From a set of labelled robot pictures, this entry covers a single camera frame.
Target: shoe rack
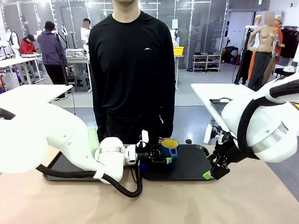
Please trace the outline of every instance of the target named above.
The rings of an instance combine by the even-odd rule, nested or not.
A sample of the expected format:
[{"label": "shoe rack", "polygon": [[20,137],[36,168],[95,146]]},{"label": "shoe rack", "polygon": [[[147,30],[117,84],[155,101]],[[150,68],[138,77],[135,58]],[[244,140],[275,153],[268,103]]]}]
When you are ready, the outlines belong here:
[{"label": "shoe rack", "polygon": [[[202,59],[204,61],[196,62],[196,59]],[[220,62],[221,62],[221,55],[193,55],[192,59],[192,69],[195,70],[217,70],[219,71],[220,68]],[[209,68],[209,64],[217,64],[218,67]],[[204,66],[204,68],[195,68],[195,66]]]}]

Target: purple jacket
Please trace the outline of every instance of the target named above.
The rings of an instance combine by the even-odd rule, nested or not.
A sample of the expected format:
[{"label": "purple jacket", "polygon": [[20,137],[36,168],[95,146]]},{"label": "purple jacket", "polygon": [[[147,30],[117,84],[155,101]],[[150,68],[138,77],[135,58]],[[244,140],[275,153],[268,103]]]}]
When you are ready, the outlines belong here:
[{"label": "purple jacket", "polygon": [[[37,37],[37,41],[42,51],[43,56],[43,64],[61,64],[58,54],[58,45],[56,41],[56,37],[51,31],[45,30]],[[64,65],[67,66],[67,61],[64,54]]]}]

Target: black long-sleeve shirt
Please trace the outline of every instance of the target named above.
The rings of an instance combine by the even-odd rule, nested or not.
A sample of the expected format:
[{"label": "black long-sleeve shirt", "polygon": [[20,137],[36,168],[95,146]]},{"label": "black long-sleeve shirt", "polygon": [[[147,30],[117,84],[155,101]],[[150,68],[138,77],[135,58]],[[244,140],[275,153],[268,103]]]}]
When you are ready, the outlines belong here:
[{"label": "black long-sleeve shirt", "polygon": [[112,15],[89,35],[93,109],[100,140],[107,114],[122,122],[141,123],[160,115],[161,137],[173,129],[175,72],[168,27],[141,11],[130,23]]}]

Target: man in black shirt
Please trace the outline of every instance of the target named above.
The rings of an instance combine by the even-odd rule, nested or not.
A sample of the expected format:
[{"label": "man in black shirt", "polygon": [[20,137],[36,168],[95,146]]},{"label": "man in black shirt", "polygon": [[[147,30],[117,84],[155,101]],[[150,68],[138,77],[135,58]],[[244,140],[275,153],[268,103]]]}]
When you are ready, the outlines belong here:
[{"label": "man in black shirt", "polygon": [[89,35],[93,109],[99,141],[135,144],[171,137],[175,72],[170,31],[137,0],[113,0],[114,12]]}]

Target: red jacket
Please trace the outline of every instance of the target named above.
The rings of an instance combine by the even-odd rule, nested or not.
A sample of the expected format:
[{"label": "red jacket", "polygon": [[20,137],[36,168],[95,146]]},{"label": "red jacket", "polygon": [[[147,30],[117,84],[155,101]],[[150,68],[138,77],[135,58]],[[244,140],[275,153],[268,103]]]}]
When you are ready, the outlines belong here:
[{"label": "red jacket", "polygon": [[33,52],[36,52],[33,42],[29,43],[23,39],[20,44],[20,54],[33,54]]}]

